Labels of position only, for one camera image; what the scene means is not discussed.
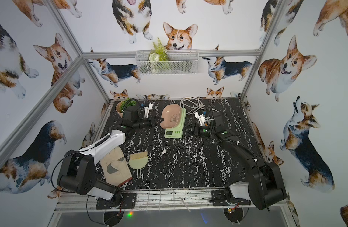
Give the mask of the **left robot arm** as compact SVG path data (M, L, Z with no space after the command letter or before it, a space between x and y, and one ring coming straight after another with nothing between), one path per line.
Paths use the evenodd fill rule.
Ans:
M120 188L103 182L96 177L96 165L114 148L133 137L138 129L155 127L164 119L158 116L145 117L141 107L128 107L124 110L111 133L94 144L70 150L61 160L57 185L79 195L87 195L106 201L121 202Z

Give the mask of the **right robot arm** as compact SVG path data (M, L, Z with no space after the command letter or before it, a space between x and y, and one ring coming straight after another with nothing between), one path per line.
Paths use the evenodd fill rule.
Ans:
M194 116L198 122L189 125L186 131L192 136L208 138L213 144L230 152L245 170L245 179L225 187L223 194L212 199L212 203L239 204L241 200L247 200L257 209L264 210L287 198L279 166L265 161L241 142L225 126L221 113L195 113Z

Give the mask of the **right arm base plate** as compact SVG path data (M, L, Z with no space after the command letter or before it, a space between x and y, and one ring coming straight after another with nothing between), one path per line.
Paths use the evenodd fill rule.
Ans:
M251 201L235 198L227 189L211 191L209 202L213 206L251 205Z

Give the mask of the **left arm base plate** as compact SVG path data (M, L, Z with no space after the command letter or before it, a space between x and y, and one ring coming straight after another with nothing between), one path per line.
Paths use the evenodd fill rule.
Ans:
M133 209L136 204L136 199L137 199L136 193L115 194L110 200L98 198L96 209L97 210Z

